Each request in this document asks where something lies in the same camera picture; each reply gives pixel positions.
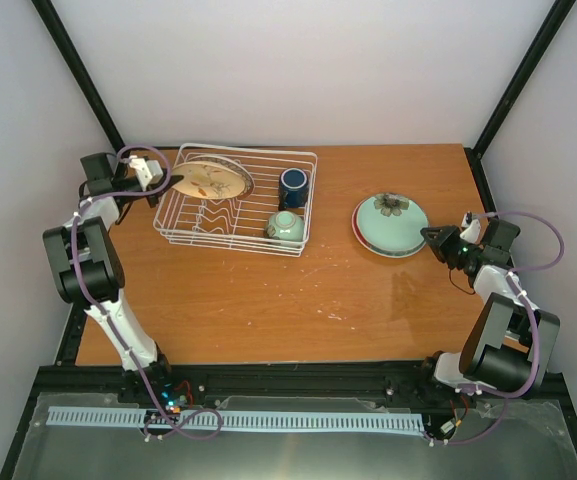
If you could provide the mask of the cream bird pattern plate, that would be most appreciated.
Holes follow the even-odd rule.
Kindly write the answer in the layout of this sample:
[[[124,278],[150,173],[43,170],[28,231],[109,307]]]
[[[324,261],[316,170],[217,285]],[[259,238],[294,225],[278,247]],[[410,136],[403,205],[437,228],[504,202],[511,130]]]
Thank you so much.
[[[200,200],[238,198],[252,188],[252,183],[243,174],[213,162],[183,163],[172,170],[172,175],[179,177],[173,189]]]

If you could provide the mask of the red rimmed plate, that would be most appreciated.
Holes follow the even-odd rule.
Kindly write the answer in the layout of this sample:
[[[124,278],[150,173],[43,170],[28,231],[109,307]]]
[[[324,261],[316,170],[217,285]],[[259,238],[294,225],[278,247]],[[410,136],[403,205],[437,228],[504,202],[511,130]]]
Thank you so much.
[[[362,245],[367,250],[371,251],[372,253],[388,258],[405,258],[418,253],[426,245],[424,241],[421,241],[418,245],[408,249],[388,250],[377,247],[376,245],[370,243],[361,233],[357,223],[357,216],[358,216],[357,210],[354,210],[351,217],[353,234],[355,235],[355,238],[357,239],[359,244]]]

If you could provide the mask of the white floral pattern plate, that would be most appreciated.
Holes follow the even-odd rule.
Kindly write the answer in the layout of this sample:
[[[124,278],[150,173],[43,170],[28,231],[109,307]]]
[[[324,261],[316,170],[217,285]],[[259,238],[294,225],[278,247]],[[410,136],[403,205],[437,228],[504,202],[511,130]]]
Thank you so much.
[[[237,173],[244,180],[245,184],[244,190],[237,196],[238,199],[244,199],[253,193],[255,183],[252,175],[239,162],[231,158],[214,153],[204,153],[189,158],[186,162],[203,162],[212,166],[222,166]]]

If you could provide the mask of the dark blue ceramic mug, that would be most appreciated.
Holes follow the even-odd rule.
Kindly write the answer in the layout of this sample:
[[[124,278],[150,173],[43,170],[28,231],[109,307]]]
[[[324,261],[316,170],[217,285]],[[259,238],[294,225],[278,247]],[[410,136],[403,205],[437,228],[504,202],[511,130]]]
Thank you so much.
[[[306,205],[309,177],[300,168],[284,170],[279,177],[279,210],[297,209]]]

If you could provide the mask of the pale green ceramic bowl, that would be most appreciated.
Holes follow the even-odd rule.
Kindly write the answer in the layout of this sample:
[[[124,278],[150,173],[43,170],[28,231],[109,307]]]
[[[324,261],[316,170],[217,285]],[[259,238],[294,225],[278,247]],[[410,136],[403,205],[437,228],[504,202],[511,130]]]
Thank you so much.
[[[288,210],[275,212],[267,220],[264,237],[280,246],[296,247],[304,238],[304,220]]]

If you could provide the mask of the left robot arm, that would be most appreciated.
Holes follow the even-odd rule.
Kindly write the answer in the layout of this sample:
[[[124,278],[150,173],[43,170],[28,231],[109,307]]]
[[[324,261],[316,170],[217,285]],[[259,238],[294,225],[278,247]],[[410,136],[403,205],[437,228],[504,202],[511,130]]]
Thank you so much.
[[[83,308],[105,333],[120,357],[128,381],[154,402],[169,400],[176,378],[161,349],[143,329],[125,295],[125,274],[110,229],[139,200],[158,204],[177,178],[169,159],[154,148],[122,148],[81,159],[85,181],[71,218],[46,230],[44,248],[59,296]]]

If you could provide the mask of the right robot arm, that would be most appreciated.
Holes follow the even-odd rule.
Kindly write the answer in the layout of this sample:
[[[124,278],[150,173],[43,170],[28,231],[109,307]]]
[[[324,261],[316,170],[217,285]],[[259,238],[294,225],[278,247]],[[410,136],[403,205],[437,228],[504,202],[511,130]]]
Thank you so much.
[[[462,351],[438,352],[424,361],[435,382],[458,393],[525,397],[546,374],[560,320],[530,300],[510,266],[519,234],[519,226],[494,216],[482,229],[480,217],[471,213],[460,227],[421,230],[435,257],[451,272],[463,272],[483,302]]]

